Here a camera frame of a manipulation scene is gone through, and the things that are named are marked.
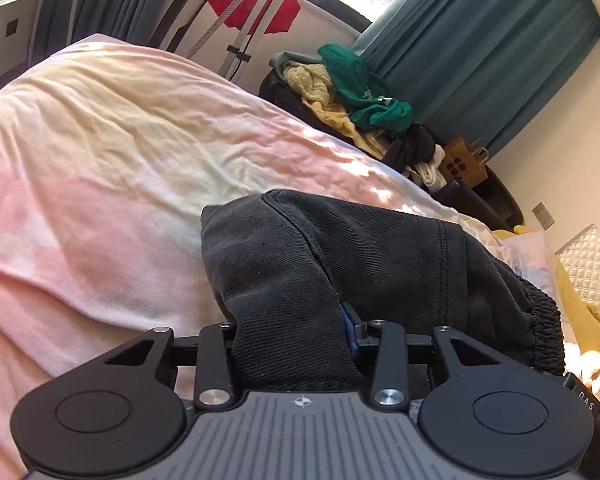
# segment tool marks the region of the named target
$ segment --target red cloth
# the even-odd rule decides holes
[[[229,6],[229,4],[233,0],[209,0],[209,4],[211,4],[214,12],[219,16],[222,12]],[[255,7],[256,2],[258,0],[244,0],[234,12],[226,19],[224,24],[227,27],[235,27],[241,29],[244,27],[244,23],[247,21],[247,17],[249,16],[253,7]],[[267,9],[267,5],[265,5],[264,9],[258,16],[258,19],[251,27],[249,34],[253,34],[256,30],[258,22],[260,18],[265,13]],[[269,23],[269,27],[265,30],[265,34],[275,34],[276,32],[288,32],[291,28],[291,24],[294,22],[296,16],[300,12],[300,4],[297,0],[285,0],[282,2],[282,6],[274,16],[271,23]]]

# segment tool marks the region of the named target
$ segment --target teal curtain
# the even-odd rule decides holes
[[[591,0],[397,0],[352,49],[417,122],[493,155],[599,38]]]
[[[36,28],[33,62],[46,59],[66,46],[73,0],[43,0]],[[160,20],[165,0],[78,0],[73,41],[101,32],[146,45]]]

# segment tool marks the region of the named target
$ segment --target brown paper bag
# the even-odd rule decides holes
[[[474,187],[487,179],[484,165],[489,159],[489,152],[479,146],[481,139],[468,144],[462,137],[452,140],[445,146],[445,158],[440,164],[440,173],[447,181],[460,178],[467,186]]]

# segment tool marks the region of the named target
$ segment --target pink bedsheet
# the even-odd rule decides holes
[[[24,468],[17,400],[154,326],[222,319],[200,211],[289,187],[487,228],[183,58],[85,43],[0,92],[0,479]]]

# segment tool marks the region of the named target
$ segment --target silver screw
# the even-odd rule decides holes
[[[374,400],[383,406],[395,406],[404,402],[404,393],[393,388],[385,388],[374,393]]]
[[[205,390],[198,396],[198,400],[207,406],[219,406],[228,402],[229,399],[231,399],[229,392],[217,389]]]

